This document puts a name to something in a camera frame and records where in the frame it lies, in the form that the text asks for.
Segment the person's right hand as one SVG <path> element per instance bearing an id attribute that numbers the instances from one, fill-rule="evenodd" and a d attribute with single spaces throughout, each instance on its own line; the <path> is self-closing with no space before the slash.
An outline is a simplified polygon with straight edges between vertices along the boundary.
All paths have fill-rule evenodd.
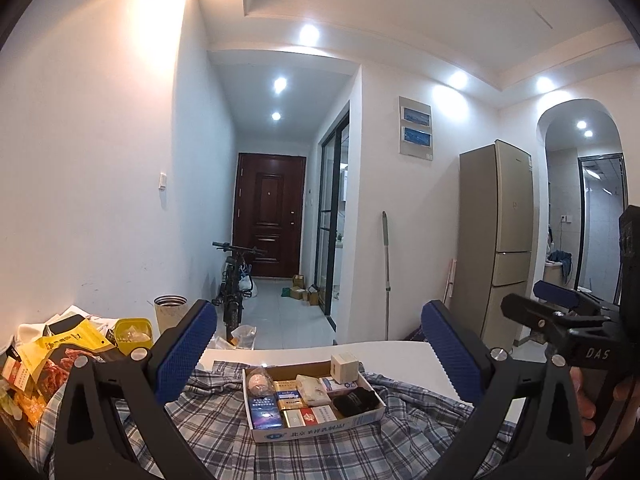
<path id="1" fill-rule="evenodd" d="M 584 374 L 578 367 L 570 368 L 570 379 L 574 385 L 576 393 L 578 412 L 582 419 L 582 432 L 586 437 L 591 436 L 596 431 L 596 424 L 593 421 L 593 417 L 596 416 L 596 406 L 586 396 L 582 384 L 584 383 Z M 629 405 L 623 421 L 620 423 L 616 437 L 614 441 L 624 442 L 634 430 L 638 419 L 639 409 L 639 382 L 632 378 L 626 379 L 616 386 L 613 392 L 613 398 L 615 401 L 626 401 L 628 394 L 631 394 L 629 399 Z"/>

